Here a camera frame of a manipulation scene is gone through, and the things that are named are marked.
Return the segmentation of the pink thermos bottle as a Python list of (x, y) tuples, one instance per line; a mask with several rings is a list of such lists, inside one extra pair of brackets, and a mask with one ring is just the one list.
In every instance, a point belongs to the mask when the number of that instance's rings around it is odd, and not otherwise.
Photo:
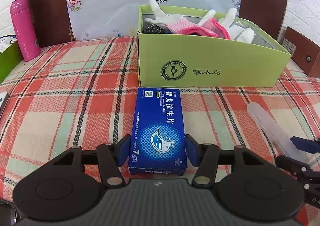
[(23, 59), (28, 62), (39, 56), (41, 49), (35, 34), (28, 0), (15, 0), (10, 15)]

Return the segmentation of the green open box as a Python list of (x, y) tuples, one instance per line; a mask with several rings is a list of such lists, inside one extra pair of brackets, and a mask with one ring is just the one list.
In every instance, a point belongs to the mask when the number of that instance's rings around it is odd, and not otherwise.
[(15, 35), (1, 37), (0, 82), (23, 60)]

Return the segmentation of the blue medicine box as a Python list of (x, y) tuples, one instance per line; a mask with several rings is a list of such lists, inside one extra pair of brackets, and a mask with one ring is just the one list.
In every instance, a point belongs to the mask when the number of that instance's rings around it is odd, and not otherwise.
[(139, 88), (131, 133), (129, 172), (183, 175), (187, 169), (178, 89)]

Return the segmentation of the green cardboard storage box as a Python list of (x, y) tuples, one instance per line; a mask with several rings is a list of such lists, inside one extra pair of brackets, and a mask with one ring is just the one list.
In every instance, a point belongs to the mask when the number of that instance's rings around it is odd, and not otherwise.
[(282, 46), (193, 35), (143, 34), (148, 5), (138, 8), (138, 78), (142, 87), (272, 87), (291, 54)]

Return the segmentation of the white glove pink cuff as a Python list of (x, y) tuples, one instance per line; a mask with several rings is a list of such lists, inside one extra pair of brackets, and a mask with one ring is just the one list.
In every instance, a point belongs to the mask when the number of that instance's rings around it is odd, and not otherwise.
[(218, 35), (211, 30), (203, 28), (195, 23), (188, 21), (184, 16), (179, 14), (167, 15), (161, 10), (155, 0), (149, 0), (148, 5), (153, 11), (156, 19), (146, 18), (144, 22), (148, 24), (156, 24), (157, 26), (168, 29), (173, 34), (214, 37)]

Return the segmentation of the red plaid bed sheet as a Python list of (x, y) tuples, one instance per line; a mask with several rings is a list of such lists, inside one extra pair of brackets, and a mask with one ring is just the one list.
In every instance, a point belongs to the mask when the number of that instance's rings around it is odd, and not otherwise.
[[(19, 63), (1, 83), (1, 197), (72, 145), (92, 149), (132, 130), (138, 52), (132, 37), (69, 42)], [(182, 88), (184, 128), (224, 149), (244, 144), (271, 161), (278, 151), (247, 112), (256, 102), (289, 136), (319, 136), (319, 80), (289, 61), (271, 88)]]

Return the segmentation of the brown cardboard box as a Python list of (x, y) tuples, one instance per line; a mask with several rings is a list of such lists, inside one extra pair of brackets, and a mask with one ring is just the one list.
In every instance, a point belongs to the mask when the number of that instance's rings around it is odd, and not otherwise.
[(319, 46), (293, 28), (287, 27), (282, 46), (307, 76), (320, 77)]

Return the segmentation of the translucent plastic case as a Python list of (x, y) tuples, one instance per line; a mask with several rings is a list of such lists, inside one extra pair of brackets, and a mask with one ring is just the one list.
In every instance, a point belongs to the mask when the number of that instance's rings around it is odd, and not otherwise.
[(276, 144), (282, 153), (292, 159), (302, 161), (302, 154), (291, 142), (290, 137), (281, 129), (274, 119), (256, 102), (247, 105), (249, 116), (266, 133), (272, 143)]

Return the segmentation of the steel wool scrubber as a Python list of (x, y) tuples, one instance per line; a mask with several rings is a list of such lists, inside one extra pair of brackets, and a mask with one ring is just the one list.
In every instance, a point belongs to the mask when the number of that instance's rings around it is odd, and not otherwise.
[(144, 24), (143, 34), (166, 34), (167, 30), (157, 26), (156, 24)]

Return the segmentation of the dark brown wooden headboard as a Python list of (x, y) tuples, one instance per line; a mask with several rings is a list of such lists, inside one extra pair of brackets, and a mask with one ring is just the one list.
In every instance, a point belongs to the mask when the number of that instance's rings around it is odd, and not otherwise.
[[(40, 47), (74, 40), (65, 0), (28, 0)], [(252, 21), (278, 38), (287, 0), (241, 0), (241, 18)]]

